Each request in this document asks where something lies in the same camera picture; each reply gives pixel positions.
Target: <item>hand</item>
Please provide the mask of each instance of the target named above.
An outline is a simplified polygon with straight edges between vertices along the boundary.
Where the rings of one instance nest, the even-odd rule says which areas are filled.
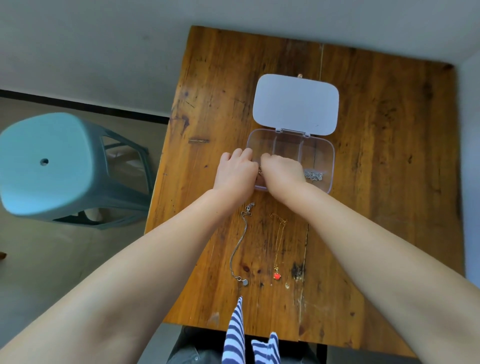
[[[258,163],[252,162],[250,148],[235,149],[233,153],[223,153],[216,170],[214,190],[225,191],[225,196],[233,198],[234,207],[243,204],[253,193],[258,174]]]
[[[287,205],[288,196],[299,186],[307,183],[299,162],[265,153],[261,158],[262,174],[270,194]]]

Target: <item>blue and white striped shirt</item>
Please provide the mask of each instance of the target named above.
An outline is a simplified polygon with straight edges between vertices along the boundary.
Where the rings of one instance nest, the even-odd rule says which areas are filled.
[[[242,297],[233,311],[223,347],[222,364],[245,364],[245,332],[243,331]],[[255,364],[280,364],[278,336],[272,332],[268,342],[252,340]]]

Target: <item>box lid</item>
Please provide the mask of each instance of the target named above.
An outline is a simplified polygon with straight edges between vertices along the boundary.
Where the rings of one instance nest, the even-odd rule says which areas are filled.
[[[257,83],[253,119],[260,125],[306,135],[329,135],[338,118],[338,90],[326,82],[264,74]]]

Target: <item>forearm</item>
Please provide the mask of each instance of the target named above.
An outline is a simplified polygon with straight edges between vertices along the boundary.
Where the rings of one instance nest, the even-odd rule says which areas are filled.
[[[360,291],[426,363],[477,345],[480,291],[459,274],[312,185],[294,191],[286,204],[315,228]],[[441,361],[432,357],[435,352]]]
[[[11,362],[31,362],[26,343],[41,343],[32,352],[36,362],[136,362],[234,207],[229,196],[207,191],[104,263],[2,354]]]

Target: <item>gold chain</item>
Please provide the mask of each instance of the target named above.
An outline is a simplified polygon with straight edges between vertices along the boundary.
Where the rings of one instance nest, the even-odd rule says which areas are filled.
[[[270,214],[270,217],[271,218],[278,218],[278,220],[280,221],[280,225],[278,226],[278,231],[276,233],[276,241],[275,241],[275,262],[273,264],[273,269],[275,270],[277,276],[274,275],[274,278],[276,280],[279,280],[280,279],[280,274],[278,272],[278,265],[276,263],[277,259],[278,259],[278,251],[280,250],[280,245],[282,243],[282,238],[283,238],[283,230],[285,229],[285,225],[287,224],[287,220],[284,220],[282,219],[279,215],[277,215],[276,213],[271,213]]]

